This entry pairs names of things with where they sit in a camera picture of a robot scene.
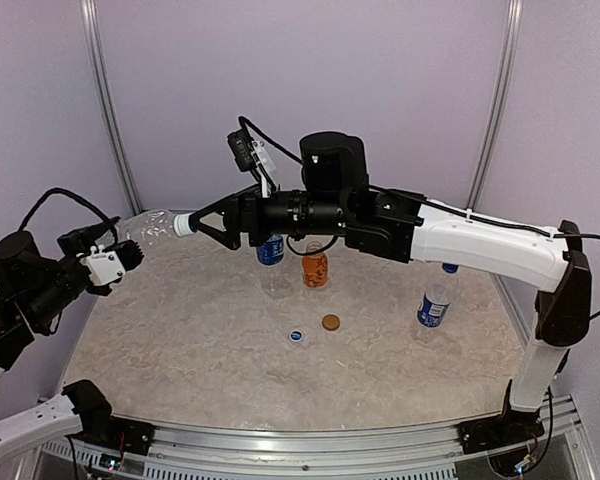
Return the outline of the white bottle cap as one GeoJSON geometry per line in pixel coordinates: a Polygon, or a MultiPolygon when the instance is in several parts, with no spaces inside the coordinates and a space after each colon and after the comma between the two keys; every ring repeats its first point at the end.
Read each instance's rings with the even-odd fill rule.
{"type": "Polygon", "coordinates": [[[289,333],[289,341],[292,344],[301,344],[304,341],[304,333],[300,330],[292,330],[289,333]]]}

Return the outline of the clear bottle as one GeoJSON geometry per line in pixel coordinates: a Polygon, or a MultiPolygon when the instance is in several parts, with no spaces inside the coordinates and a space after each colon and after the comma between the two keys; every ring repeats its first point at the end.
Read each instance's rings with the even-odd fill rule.
{"type": "Polygon", "coordinates": [[[176,238],[176,214],[164,209],[143,212],[115,224],[120,240],[136,242],[142,250],[152,250],[176,238]]]}

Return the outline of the orange drink bottle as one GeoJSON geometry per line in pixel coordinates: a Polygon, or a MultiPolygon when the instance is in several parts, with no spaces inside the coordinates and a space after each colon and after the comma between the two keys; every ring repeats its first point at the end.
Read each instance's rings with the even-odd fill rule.
{"type": "Polygon", "coordinates": [[[311,241],[306,245],[306,255],[302,258],[303,281],[307,287],[321,288],[328,281],[328,258],[322,251],[323,245],[311,241]]]}

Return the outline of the blue white cap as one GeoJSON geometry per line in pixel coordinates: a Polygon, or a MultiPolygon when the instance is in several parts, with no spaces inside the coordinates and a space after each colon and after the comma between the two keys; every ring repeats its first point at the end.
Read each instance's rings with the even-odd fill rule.
{"type": "Polygon", "coordinates": [[[197,228],[190,223],[190,216],[190,213],[181,213],[173,217],[172,226],[177,237],[183,238],[197,232],[197,228]]]}

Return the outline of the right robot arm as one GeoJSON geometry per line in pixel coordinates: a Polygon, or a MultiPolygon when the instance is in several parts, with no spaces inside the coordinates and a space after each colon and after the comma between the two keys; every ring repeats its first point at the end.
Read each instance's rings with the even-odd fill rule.
{"type": "Polygon", "coordinates": [[[340,237],[359,252],[401,263],[436,262],[510,277],[537,289],[535,333],[495,416],[494,438],[515,442],[531,424],[566,351],[588,333],[592,274],[577,226],[533,227],[481,217],[424,195],[374,187],[361,139],[318,132],[299,143],[300,190],[248,187],[199,210],[194,229],[229,249],[275,234],[340,237]],[[204,223],[207,213],[223,225],[204,223]]]}

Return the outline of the brown bottle cap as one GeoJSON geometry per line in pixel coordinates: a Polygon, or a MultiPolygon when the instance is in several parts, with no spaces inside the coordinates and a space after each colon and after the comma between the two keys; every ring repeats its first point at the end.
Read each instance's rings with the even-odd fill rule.
{"type": "Polygon", "coordinates": [[[327,331],[336,331],[341,326],[339,317],[335,314],[327,314],[322,318],[322,327],[327,331]]]}

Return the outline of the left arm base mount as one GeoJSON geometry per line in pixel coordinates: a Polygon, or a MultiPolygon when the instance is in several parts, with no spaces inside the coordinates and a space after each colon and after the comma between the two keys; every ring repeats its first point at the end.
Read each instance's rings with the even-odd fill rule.
{"type": "Polygon", "coordinates": [[[83,379],[66,385],[61,394],[71,401],[72,412],[81,422],[81,429],[71,437],[120,454],[148,455],[155,427],[114,416],[111,404],[92,381],[83,379]]]}

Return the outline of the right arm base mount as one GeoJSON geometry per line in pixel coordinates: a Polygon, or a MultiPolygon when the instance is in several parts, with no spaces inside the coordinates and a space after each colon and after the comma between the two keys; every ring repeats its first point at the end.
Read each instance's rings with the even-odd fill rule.
{"type": "Polygon", "coordinates": [[[476,420],[467,420],[456,427],[465,455],[498,449],[545,434],[540,409],[533,412],[514,410],[510,402],[512,381],[509,381],[500,413],[476,420]]]}

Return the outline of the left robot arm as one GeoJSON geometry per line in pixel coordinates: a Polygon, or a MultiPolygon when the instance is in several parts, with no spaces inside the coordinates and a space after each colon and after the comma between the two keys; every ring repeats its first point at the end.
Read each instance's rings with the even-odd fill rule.
{"type": "MultiPolygon", "coordinates": [[[[142,263],[144,254],[133,240],[100,243],[107,227],[102,222],[61,236],[59,260],[43,257],[27,230],[0,241],[0,377],[36,335],[52,335],[54,319],[82,293],[107,296],[142,263]]],[[[113,443],[120,424],[111,413],[92,381],[74,382],[38,406],[0,420],[0,466],[58,437],[113,443]]]]}

